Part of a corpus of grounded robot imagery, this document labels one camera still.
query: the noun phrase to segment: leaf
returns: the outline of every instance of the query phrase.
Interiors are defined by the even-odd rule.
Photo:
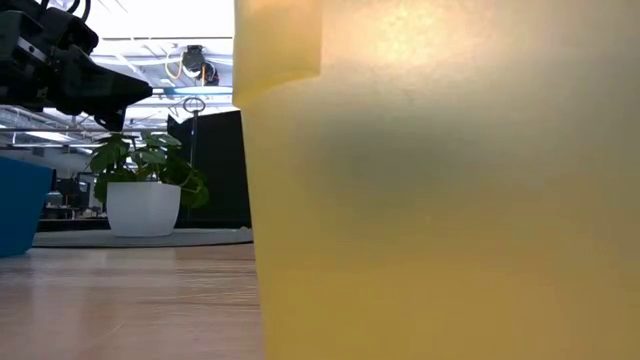
[[[108,169],[120,168],[124,165],[122,161],[126,161],[128,154],[129,144],[125,142],[106,143],[94,149],[89,168],[95,174],[100,174]]]
[[[93,188],[93,196],[101,203],[107,202],[107,187],[110,182],[135,182],[136,174],[129,169],[118,169],[110,174],[100,174]]]
[[[158,149],[139,150],[141,159],[147,164],[162,165],[167,162],[166,154]]]
[[[108,136],[95,139],[94,142],[98,144],[107,144],[107,143],[116,143],[116,142],[124,142],[124,139],[135,141],[138,137],[132,135],[123,135],[123,134],[110,134]]]
[[[138,171],[136,171],[136,179],[138,181],[147,181],[152,174],[152,166],[138,167]]]
[[[151,134],[150,132],[142,133],[142,140],[151,147],[179,147],[182,146],[180,140],[168,134]]]
[[[197,208],[209,201],[209,190],[204,175],[193,169],[176,150],[167,152],[167,163],[160,172],[160,181],[165,184],[179,185],[182,188],[180,203],[182,206]]]
[[[144,160],[142,159],[142,151],[141,150],[136,150],[133,153],[131,153],[131,160],[138,165],[139,168],[145,166],[146,164],[144,163]]]

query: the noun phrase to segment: yellow cup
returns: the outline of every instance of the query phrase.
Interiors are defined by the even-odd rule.
[[[237,0],[267,359],[640,359],[639,18]]]

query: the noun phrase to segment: fluorescent light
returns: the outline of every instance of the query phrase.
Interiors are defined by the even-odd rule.
[[[29,131],[26,134],[39,137],[41,139],[58,141],[58,142],[68,142],[68,141],[75,140],[74,138],[68,137],[66,135],[62,135],[60,133],[52,133],[52,132]]]
[[[30,147],[61,148],[64,145],[62,145],[62,144],[13,144],[11,146],[12,147],[26,147],[26,148],[30,148]]]
[[[50,147],[50,148],[62,148],[65,146],[72,148],[96,148],[101,146],[102,144],[14,144],[11,145],[13,147]]]

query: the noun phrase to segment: wooden table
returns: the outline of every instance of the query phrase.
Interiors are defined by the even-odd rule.
[[[0,259],[0,358],[261,359],[253,247]]]

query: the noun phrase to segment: blue object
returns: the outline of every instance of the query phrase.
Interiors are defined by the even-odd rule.
[[[0,257],[31,248],[52,176],[51,169],[0,156]]]

